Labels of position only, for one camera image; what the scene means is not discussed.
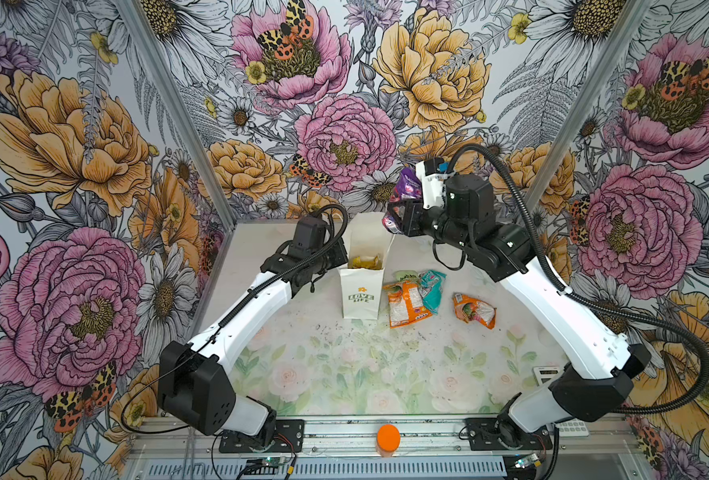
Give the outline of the purple Fox's berries packet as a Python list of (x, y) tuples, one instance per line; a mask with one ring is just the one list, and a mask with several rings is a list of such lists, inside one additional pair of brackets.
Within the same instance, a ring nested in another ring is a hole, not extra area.
[(423, 190), (416, 171), (406, 167), (400, 172), (383, 217), (388, 232), (408, 237), (421, 234), (420, 220), (424, 212)]

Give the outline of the aluminium right corner post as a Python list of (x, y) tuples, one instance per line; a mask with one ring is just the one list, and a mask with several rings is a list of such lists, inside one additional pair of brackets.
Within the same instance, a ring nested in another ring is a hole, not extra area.
[(585, 84), (572, 104), (569, 115), (553, 142), (545, 163), (535, 178), (534, 184), (529, 188), (525, 202), (530, 212), (539, 205), (546, 193), (552, 178), (569, 152), (576, 133), (591, 112), (594, 101), (607, 88), (607, 80), (618, 65), (620, 58), (628, 52), (629, 45), (651, 4), (652, 1), (648, 0), (635, 0), (626, 3), (607, 43), (600, 50), (597, 64), (588, 69)]

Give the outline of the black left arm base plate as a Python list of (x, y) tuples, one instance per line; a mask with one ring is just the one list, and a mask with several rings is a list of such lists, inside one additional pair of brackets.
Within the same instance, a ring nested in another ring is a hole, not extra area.
[(274, 420), (272, 430), (264, 428), (257, 436), (227, 431), (220, 436), (218, 452), (222, 454), (300, 453), (304, 445), (306, 421)]

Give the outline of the light green Himalaya packet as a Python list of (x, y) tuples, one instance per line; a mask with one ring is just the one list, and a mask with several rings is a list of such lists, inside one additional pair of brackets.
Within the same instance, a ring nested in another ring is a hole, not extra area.
[(394, 276), (396, 282), (419, 282), (421, 278), (420, 272), (415, 270), (398, 270), (394, 273)]

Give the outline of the orange round button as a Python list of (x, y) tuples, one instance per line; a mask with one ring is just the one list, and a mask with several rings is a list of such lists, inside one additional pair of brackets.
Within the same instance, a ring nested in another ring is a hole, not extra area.
[(377, 448), (382, 456), (393, 455), (399, 449), (401, 441), (401, 432), (393, 424), (385, 424), (377, 432)]

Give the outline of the white paper bag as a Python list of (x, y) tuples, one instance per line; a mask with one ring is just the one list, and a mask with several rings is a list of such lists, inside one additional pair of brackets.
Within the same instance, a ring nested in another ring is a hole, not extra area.
[(342, 318), (377, 320), (380, 311), (385, 267), (394, 234), (383, 225), (381, 212), (359, 213), (348, 224), (344, 247), (348, 262), (357, 256), (381, 256), (382, 270), (350, 269), (348, 262), (338, 268), (342, 287)]

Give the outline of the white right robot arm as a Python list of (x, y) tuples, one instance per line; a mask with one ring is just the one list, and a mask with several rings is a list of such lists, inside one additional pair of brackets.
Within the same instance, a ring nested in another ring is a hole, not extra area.
[(572, 419), (594, 422), (622, 407), (634, 378), (650, 362), (648, 349), (628, 344), (623, 334), (570, 299), (562, 280), (550, 278), (552, 264), (540, 262), (539, 240), (518, 224), (496, 220), (488, 182), (474, 175), (418, 179), (411, 170), (406, 174), (391, 195), (388, 228), (460, 250), (464, 260), (520, 300), (569, 358), (558, 377), (506, 405), (498, 430), (515, 435)]

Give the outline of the yellow snack packet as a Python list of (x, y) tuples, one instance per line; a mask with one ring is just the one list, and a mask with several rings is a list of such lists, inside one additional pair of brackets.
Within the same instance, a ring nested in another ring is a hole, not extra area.
[(381, 256), (357, 256), (348, 262), (350, 269), (382, 270), (383, 260)]

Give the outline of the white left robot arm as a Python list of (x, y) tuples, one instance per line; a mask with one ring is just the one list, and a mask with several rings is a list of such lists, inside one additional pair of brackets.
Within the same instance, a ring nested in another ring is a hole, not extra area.
[(280, 308), (304, 287), (348, 261), (344, 234), (348, 214), (336, 221), (324, 211), (296, 224), (260, 266), (236, 303), (211, 326), (186, 343), (170, 342), (160, 354), (158, 407), (204, 435), (242, 434), (265, 448), (276, 436), (276, 411), (240, 396), (228, 374), (240, 352)]

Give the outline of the aluminium corner post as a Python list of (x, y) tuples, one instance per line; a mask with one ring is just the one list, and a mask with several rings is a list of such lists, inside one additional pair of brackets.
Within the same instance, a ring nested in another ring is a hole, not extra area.
[(170, 113), (174, 124), (176, 124), (176, 131), (182, 137), (182, 142), (188, 149), (188, 153), (190, 153), (190, 157), (194, 161), (194, 166), (202, 175), (204, 187), (206, 187), (206, 191), (208, 191), (208, 195), (210, 195), (210, 199), (214, 203), (214, 208), (216, 208), (216, 212), (218, 212), (218, 216), (222, 220), (222, 225), (224, 225), (228, 233), (234, 232), (234, 228), (236, 228), (234, 213), (232, 213), (228, 200), (226, 200), (226, 196), (222, 192), (220, 182), (216, 179), (214, 169), (212, 169), (210, 160), (206, 156), (206, 148), (204, 148), (202, 139), (200, 139), (200, 135), (198, 135), (198, 131), (196, 131), (196, 127), (192, 123), (192, 118), (188, 114), (184, 99), (180, 96), (176, 78), (174, 78), (170, 68), (166, 65), (166, 55), (164, 55), (162, 47), (158, 46), (158, 40), (154, 37), (154, 32), (152, 32), (152, 28), (150, 28), (150, 24), (146, 20), (142, 5), (138, 1), (120, 1), (118, 11), (120, 11), (122, 20), (126, 22), (126, 27), (130, 30), (130, 38), (134, 40), (134, 44), (140, 51), (140, 56), (144, 60), (144, 69), (150, 73), (150, 78), (152, 78), (154, 85), (158, 88), (162, 102), (166, 105), (168, 113)]
[(539, 205), (546, 193), (552, 178), (569, 152), (576, 133), (591, 112), (594, 101), (607, 88), (607, 80), (618, 65), (620, 58), (628, 52), (629, 45), (651, 4), (652, 1), (648, 0), (635, 0), (626, 3), (607, 43), (600, 50), (597, 64), (588, 69), (585, 84), (572, 104), (569, 115), (553, 142), (545, 163), (535, 178), (534, 184), (529, 188), (525, 202), (530, 212)]

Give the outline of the orange snack packet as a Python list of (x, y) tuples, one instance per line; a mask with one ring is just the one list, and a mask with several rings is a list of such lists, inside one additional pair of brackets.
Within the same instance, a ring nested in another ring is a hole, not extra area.
[(419, 284), (405, 280), (383, 287), (388, 296), (390, 328), (408, 326), (433, 316), (426, 308)]
[(495, 327), (497, 310), (491, 304), (462, 293), (455, 293), (453, 302), (458, 320), (465, 323), (477, 322), (490, 330)]

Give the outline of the white calculator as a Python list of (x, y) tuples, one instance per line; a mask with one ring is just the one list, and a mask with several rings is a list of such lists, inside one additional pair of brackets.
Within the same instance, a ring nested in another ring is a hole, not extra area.
[[(544, 385), (556, 378), (561, 370), (551, 366), (536, 366), (533, 368), (534, 378), (538, 386)], [(578, 419), (571, 419), (560, 422), (556, 425), (562, 436), (587, 438), (590, 436), (590, 430), (587, 424)]]

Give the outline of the teal snack packet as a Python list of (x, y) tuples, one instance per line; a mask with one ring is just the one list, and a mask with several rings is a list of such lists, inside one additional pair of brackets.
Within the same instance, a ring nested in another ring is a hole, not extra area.
[(427, 270), (419, 277), (420, 294), (424, 306), (436, 315), (440, 311), (443, 298), (443, 285), (446, 274), (436, 270)]

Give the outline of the aluminium left corner post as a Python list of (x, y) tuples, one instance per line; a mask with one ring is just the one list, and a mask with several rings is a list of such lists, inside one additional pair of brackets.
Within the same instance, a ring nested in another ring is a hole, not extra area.
[(234, 232), (234, 228), (236, 228), (234, 213), (232, 213), (228, 200), (226, 200), (226, 196), (222, 192), (220, 182), (216, 179), (214, 169), (212, 169), (210, 160), (206, 156), (206, 148), (204, 148), (202, 139), (200, 139), (200, 135), (198, 135), (198, 131), (196, 131), (196, 127), (192, 123), (192, 118), (188, 114), (184, 99), (180, 96), (176, 78), (174, 78), (170, 68), (166, 65), (166, 55), (164, 55), (162, 47), (158, 46), (158, 40), (154, 37), (154, 32), (152, 32), (152, 28), (150, 28), (150, 24), (146, 20), (142, 5), (138, 1), (120, 1), (118, 11), (120, 11), (122, 20), (126, 22), (126, 27), (130, 30), (130, 38), (134, 40), (134, 44), (140, 51), (140, 56), (144, 60), (144, 69), (150, 73), (150, 78), (152, 78), (154, 85), (158, 88), (162, 102), (166, 105), (168, 113), (170, 113), (174, 124), (176, 124), (176, 131), (182, 137), (182, 142), (188, 149), (188, 153), (190, 153), (190, 157), (194, 161), (194, 166), (202, 175), (204, 187), (206, 187), (206, 191), (208, 191), (208, 195), (210, 195), (210, 199), (214, 203), (214, 208), (216, 208), (216, 212), (218, 212), (218, 216), (222, 220), (222, 225), (224, 225), (228, 233)]

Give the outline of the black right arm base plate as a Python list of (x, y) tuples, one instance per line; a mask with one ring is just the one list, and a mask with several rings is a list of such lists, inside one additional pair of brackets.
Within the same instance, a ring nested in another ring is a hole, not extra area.
[(527, 433), (509, 420), (496, 417), (466, 418), (461, 437), (468, 440), (473, 451), (545, 452), (553, 448), (546, 427), (535, 433)]

